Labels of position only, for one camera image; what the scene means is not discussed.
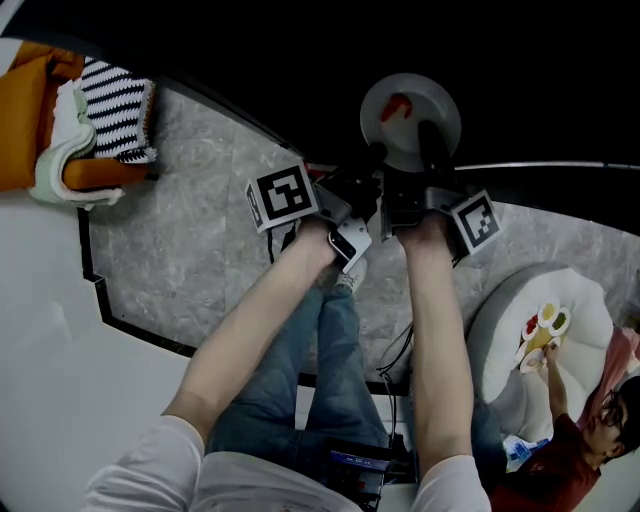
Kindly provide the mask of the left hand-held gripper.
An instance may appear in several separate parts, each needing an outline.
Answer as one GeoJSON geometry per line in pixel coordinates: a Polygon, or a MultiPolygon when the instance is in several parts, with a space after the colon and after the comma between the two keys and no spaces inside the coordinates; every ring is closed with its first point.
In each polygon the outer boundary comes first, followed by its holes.
{"type": "Polygon", "coordinates": [[[307,166],[272,170],[248,181],[245,195],[259,233],[315,216],[330,227],[328,242],[348,273],[372,243],[367,222],[377,211],[380,180],[374,176],[385,166],[387,148],[368,146],[368,159],[344,165],[313,180],[307,166]]]}

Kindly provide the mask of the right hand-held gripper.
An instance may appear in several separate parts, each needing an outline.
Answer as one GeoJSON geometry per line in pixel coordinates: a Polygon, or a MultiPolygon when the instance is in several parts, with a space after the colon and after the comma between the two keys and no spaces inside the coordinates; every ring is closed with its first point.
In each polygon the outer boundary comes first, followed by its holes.
{"type": "MultiPolygon", "coordinates": [[[[452,171],[451,154],[434,122],[419,122],[418,140],[426,171],[452,171]]],[[[384,172],[380,205],[383,242],[400,229],[418,226],[432,212],[448,218],[456,255],[473,255],[501,234],[499,217],[486,191],[470,196],[455,184],[439,182],[434,174],[384,172]]]]}

